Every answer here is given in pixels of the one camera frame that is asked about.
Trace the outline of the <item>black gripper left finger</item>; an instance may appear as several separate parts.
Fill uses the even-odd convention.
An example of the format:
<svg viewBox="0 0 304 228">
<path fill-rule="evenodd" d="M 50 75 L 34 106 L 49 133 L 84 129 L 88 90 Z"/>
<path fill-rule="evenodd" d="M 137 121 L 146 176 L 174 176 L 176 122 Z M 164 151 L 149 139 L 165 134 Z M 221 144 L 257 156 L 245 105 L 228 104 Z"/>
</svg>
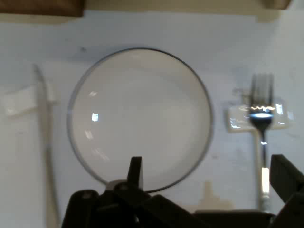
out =
<svg viewBox="0 0 304 228">
<path fill-rule="evenodd" d="M 142 190 L 142 158 L 132 157 L 125 180 L 108 184 L 103 194 L 95 190 L 74 193 L 64 228 L 196 228 L 197 219 L 161 195 Z"/>
</svg>

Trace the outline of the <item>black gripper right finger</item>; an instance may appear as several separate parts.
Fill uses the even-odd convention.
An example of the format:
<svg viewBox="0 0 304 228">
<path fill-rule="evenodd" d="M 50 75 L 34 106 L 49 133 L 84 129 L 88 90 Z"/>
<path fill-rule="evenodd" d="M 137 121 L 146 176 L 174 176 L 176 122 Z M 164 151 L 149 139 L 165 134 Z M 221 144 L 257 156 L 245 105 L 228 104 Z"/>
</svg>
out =
<svg viewBox="0 0 304 228">
<path fill-rule="evenodd" d="M 285 203 L 270 227 L 302 228 L 304 226 L 304 175 L 284 155 L 272 155 L 270 184 Z"/>
</svg>

